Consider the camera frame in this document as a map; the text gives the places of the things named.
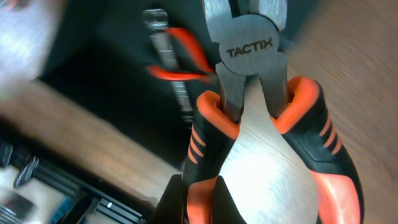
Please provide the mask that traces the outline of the silver ring wrench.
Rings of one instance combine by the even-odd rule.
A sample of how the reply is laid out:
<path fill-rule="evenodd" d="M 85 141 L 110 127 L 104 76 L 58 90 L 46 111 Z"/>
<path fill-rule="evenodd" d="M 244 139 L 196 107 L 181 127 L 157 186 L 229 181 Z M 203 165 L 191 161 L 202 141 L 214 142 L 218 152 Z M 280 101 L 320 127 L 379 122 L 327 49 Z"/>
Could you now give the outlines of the silver ring wrench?
<path fill-rule="evenodd" d="M 168 69 L 178 70 L 180 67 L 172 47 L 170 35 L 167 33 L 169 28 L 167 13 L 163 9 L 146 9 L 142 13 L 142 18 L 143 23 L 151 31 L 150 39 L 161 63 Z M 191 123 L 193 109 L 184 82 L 172 81 L 171 86 L 180 105 L 182 119 L 186 123 Z"/>

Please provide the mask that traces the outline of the small red cutting pliers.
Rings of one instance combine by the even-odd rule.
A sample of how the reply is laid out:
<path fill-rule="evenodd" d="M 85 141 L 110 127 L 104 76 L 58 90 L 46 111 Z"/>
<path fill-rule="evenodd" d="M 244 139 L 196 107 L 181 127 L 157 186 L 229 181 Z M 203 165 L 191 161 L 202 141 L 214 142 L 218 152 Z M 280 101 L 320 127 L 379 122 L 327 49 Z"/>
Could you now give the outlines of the small red cutting pliers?
<path fill-rule="evenodd" d="M 161 80 L 180 82 L 198 80 L 211 83 L 215 78 L 215 69 L 209 64 L 197 38 L 189 30 L 181 27 L 168 28 L 167 33 L 170 35 L 180 68 L 171 70 L 163 64 L 148 65 L 147 71 Z"/>

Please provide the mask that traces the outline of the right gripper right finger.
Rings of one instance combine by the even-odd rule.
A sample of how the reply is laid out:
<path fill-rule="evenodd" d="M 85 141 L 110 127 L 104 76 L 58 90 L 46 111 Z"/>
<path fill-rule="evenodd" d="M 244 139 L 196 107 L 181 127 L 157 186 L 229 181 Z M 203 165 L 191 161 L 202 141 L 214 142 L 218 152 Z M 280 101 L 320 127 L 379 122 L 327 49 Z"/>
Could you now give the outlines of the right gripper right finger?
<path fill-rule="evenodd" d="M 212 224 L 246 224 L 222 176 L 218 176 L 211 196 Z"/>

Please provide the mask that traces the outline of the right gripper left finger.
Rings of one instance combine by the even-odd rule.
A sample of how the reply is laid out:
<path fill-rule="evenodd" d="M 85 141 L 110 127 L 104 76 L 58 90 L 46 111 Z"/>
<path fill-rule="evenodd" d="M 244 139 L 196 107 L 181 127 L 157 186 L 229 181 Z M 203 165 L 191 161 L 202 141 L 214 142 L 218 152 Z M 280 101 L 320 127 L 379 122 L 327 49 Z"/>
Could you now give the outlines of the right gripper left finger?
<path fill-rule="evenodd" d="M 185 184 L 180 174 L 171 176 L 148 224 L 181 224 L 185 200 Z"/>

